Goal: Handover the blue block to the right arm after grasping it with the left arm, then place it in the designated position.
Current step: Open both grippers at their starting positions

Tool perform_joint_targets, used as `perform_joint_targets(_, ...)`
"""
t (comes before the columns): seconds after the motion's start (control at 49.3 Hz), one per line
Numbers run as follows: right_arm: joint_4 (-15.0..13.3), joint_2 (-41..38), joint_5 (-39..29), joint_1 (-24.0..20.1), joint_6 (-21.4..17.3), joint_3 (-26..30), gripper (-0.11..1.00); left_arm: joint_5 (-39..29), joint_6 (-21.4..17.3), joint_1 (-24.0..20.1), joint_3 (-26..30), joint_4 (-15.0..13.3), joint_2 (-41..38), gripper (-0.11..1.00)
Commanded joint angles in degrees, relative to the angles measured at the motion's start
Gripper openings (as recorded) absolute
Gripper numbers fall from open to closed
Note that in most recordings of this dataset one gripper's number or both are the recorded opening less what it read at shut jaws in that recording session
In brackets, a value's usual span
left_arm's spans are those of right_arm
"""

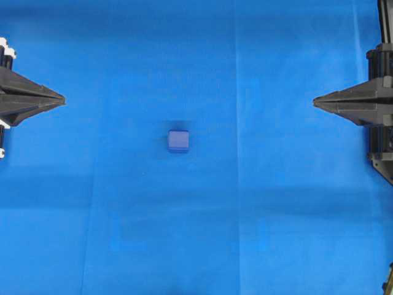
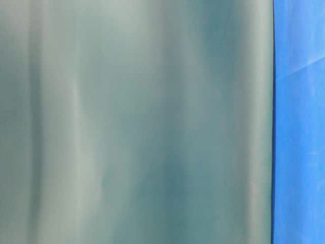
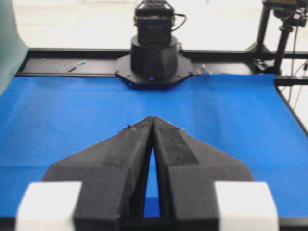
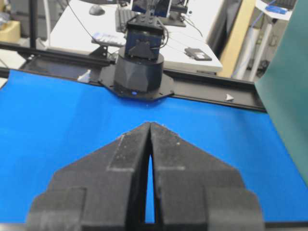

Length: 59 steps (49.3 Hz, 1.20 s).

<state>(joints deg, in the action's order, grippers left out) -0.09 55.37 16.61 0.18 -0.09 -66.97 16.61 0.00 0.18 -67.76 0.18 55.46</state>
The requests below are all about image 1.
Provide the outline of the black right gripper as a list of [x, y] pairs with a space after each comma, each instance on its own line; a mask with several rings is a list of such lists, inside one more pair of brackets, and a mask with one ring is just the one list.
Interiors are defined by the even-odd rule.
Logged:
[[369, 81], [319, 96], [313, 103], [358, 126], [376, 125], [368, 129], [368, 158], [392, 183], [392, 45], [378, 45], [367, 52], [367, 59]]

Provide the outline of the left gripper white brackets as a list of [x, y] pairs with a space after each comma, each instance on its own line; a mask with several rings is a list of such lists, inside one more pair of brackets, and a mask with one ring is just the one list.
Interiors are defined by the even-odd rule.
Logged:
[[4, 134], [6, 129], [16, 127], [23, 120], [36, 114], [65, 105], [65, 97], [37, 84], [11, 69], [16, 52], [1, 37], [1, 158], [5, 157]]

